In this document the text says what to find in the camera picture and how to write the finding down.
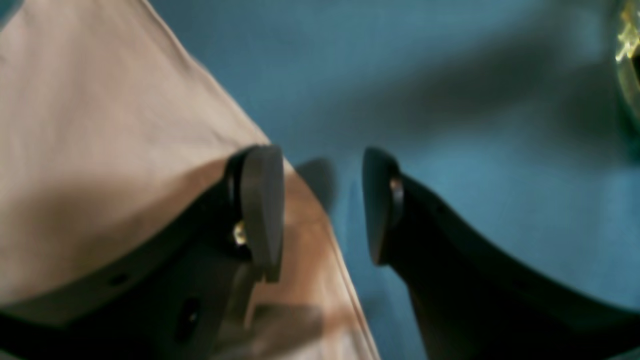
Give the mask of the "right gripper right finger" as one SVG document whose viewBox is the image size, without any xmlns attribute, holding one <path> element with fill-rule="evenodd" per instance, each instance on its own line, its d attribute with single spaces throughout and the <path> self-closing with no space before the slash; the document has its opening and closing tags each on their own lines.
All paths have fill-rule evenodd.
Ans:
<svg viewBox="0 0 640 360">
<path fill-rule="evenodd" d="M 510 257 L 370 146 L 362 164 L 371 260 L 400 276 L 430 360 L 609 360 L 639 349 L 639 313 Z"/>
</svg>

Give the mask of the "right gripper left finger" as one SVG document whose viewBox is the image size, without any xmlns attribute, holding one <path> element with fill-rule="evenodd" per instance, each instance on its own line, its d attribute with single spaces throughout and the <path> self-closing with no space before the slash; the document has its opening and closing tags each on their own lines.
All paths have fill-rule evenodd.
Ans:
<svg viewBox="0 0 640 360">
<path fill-rule="evenodd" d="M 146 243 L 57 290 L 1 310 L 19 360 L 206 360 L 235 290 L 277 281 L 284 164 L 276 145 L 229 158 L 222 179 Z"/>
</svg>

